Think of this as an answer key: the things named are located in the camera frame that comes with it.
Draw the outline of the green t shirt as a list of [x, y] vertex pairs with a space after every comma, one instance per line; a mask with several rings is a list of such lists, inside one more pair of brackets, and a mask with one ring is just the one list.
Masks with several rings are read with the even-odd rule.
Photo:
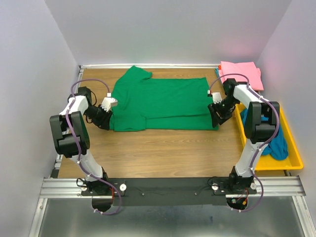
[[112, 96], [118, 100], [110, 129], [115, 132], [146, 129], [218, 130], [208, 105], [207, 79], [155, 79], [133, 66], [117, 80]]

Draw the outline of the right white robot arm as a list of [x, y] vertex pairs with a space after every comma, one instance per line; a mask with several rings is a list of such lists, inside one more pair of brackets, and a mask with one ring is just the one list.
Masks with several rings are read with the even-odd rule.
[[247, 109], [243, 126], [246, 143], [229, 176], [214, 178], [213, 182], [223, 189], [224, 194], [240, 194], [251, 187], [254, 170], [263, 150], [278, 134], [280, 106], [278, 102], [270, 102], [260, 96], [249, 82], [227, 79], [223, 89], [225, 98], [219, 92], [207, 92], [213, 100], [208, 105], [212, 126], [222, 125], [232, 117], [236, 105], [243, 104]]

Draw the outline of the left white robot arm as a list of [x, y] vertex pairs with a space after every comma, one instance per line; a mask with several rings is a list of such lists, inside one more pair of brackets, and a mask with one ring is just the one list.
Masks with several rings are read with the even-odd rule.
[[106, 195], [112, 189], [104, 168], [97, 163], [90, 151], [90, 138], [85, 120], [99, 129], [109, 130], [112, 108], [118, 104], [110, 92], [96, 105], [88, 87], [79, 87], [68, 98], [66, 108], [49, 119], [57, 154], [71, 159], [85, 175], [78, 185], [85, 192]]

